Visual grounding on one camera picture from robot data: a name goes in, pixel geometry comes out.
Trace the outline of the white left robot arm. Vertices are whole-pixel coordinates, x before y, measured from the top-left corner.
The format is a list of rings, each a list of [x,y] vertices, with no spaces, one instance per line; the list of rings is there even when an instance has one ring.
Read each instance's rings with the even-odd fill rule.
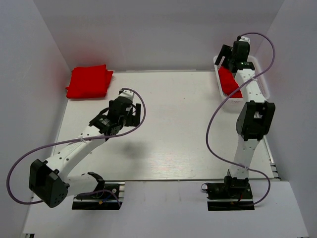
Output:
[[[141,119],[141,104],[133,104],[134,93],[124,90],[109,107],[100,111],[80,134],[56,155],[30,166],[29,188],[50,208],[58,206],[68,196],[99,198],[105,191],[105,180],[95,172],[70,176],[70,172],[94,149],[116,137],[124,127],[137,127]]]

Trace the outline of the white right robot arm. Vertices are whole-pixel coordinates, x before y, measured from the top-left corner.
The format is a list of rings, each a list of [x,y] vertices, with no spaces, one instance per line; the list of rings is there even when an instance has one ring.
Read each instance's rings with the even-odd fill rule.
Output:
[[[249,181],[249,171],[254,152],[259,142],[268,134],[275,104],[269,103],[263,96],[258,83],[255,81],[255,67],[248,61],[250,52],[250,39],[238,37],[233,46],[223,45],[215,61],[228,69],[244,100],[244,106],[236,122],[238,146],[233,165],[230,166],[224,180],[224,193],[231,198],[246,189]]]

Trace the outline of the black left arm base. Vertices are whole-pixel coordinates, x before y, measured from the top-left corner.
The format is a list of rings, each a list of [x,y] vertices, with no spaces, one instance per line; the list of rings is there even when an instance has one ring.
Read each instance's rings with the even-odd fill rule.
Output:
[[[106,182],[103,187],[96,188],[95,191],[103,189],[102,192],[76,196],[72,202],[72,210],[104,210],[118,211],[124,199],[124,182]]]

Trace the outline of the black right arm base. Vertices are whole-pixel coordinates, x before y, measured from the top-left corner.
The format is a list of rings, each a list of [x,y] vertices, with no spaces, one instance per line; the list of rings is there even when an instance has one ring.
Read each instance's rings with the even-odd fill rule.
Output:
[[[224,183],[203,183],[202,192],[207,194],[208,211],[250,211],[254,210],[251,186],[225,189]]]

